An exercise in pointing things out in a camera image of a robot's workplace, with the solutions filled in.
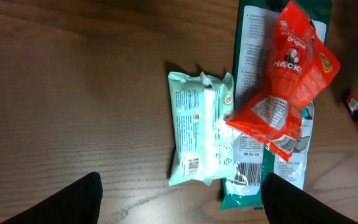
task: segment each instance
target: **wood grain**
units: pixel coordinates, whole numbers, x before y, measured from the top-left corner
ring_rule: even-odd
[[[220,210],[220,181],[168,188],[167,71],[232,71],[235,0],[0,0],[0,222],[97,171],[100,223],[267,223]],[[342,70],[316,99],[305,190],[358,221],[358,2],[335,1]]]

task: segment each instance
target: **green and white package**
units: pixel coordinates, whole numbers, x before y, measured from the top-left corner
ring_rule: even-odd
[[[241,0],[237,25],[234,60],[235,112],[258,90],[263,79],[279,12],[288,0]],[[324,42],[331,18],[332,1],[297,0],[313,20],[318,37]],[[303,109],[300,138],[287,163],[269,151],[262,143],[237,130],[234,135],[236,175],[224,179],[224,200],[221,208],[260,207],[260,184],[269,172],[274,172],[298,188],[305,182],[308,150],[313,127],[314,104]]]
[[[171,72],[168,81],[176,143],[169,186],[233,178],[233,129],[226,124],[233,116],[233,76]]]

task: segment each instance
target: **dark green package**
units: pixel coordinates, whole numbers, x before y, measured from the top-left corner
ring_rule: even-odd
[[[331,0],[296,1],[313,20],[318,37],[324,42],[331,18]],[[234,61],[234,110],[238,112],[258,89],[275,31],[279,12],[288,0],[241,0],[237,24]],[[262,143],[234,131],[234,163],[236,176],[224,179],[224,199],[221,209],[261,207],[260,184],[269,172],[274,172],[303,189],[313,129],[314,104],[303,109],[300,138],[287,163],[272,154]]]

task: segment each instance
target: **barcode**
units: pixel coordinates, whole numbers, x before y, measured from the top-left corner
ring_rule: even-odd
[[[248,186],[259,186],[261,173],[262,164],[260,163],[238,162],[234,180]]]
[[[199,158],[189,159],[187,161],[187,167],[188,167],[187,176],[197,174],[199,164],[200,164]]]
[[[352,98],[351,101],[349,102],[349,107],[351,108],[352,111],[358,110],[358,102],[357,102],[357,100]]]
[[[273,140],[273,143],[283,151],[290,153],[295,147],[296,140],[286,135],[283,135],[281,138]]]

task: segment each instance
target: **wooden table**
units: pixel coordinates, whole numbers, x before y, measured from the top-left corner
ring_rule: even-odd
[[[232,71],[238,0],[0,0],[0,222],[100,172],[100,223],[267,223],[221,182],[168,188],[167,73]],[[358,221],[358,2],[335,1],[342,70],[316,98],[305,191]]]

